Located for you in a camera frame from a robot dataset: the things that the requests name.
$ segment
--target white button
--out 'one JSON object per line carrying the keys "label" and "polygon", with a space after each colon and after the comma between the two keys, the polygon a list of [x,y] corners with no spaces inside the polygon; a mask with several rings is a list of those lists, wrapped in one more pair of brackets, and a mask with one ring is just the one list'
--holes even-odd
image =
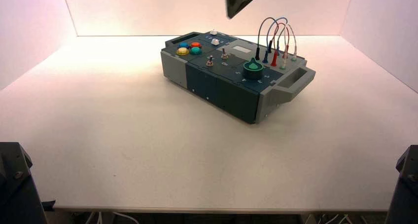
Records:
{"label": "white button", "polygon": [[219,40],[218,39],[212,39],[211,41],[212,45],[219,45]]}

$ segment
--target orange button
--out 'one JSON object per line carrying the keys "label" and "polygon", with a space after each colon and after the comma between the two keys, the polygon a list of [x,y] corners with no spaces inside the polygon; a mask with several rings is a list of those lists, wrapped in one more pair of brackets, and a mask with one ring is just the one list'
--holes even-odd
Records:
{"label": "orange button", "polygon": [[198,42],[193,42],[193,43],[191,43],[191,45],[190,45],[192,48],[193,47],[198,47],[198,48],[202,48],[202,45],[200,45],[200,43],[198,43]]}

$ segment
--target blue button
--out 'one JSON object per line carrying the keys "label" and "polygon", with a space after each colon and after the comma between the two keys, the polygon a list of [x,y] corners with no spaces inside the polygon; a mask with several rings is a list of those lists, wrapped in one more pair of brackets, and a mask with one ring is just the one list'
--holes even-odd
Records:
{"label": "blue button", "polygon": [[182,48],[182,47],[189,48],[189,44],[187,44],[187,42],[182,42],[178,45],[178,48]]}

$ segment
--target black metal bracket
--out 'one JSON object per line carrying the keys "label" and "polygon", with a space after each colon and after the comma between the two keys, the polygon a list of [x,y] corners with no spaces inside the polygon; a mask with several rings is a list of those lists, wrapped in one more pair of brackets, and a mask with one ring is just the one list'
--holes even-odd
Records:
{"label": "black metal bracket", "polygon": [[47,223],[30,167],[19,143],[0,143],[0,223]]}

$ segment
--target yellow button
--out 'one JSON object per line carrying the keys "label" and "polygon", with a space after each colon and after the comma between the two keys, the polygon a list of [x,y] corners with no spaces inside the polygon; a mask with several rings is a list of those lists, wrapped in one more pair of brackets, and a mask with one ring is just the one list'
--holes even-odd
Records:
{"label": "yellow button", "polygon": [[177,55],[187,55],[189,50],[186,47],[180,47],[177,49]]}

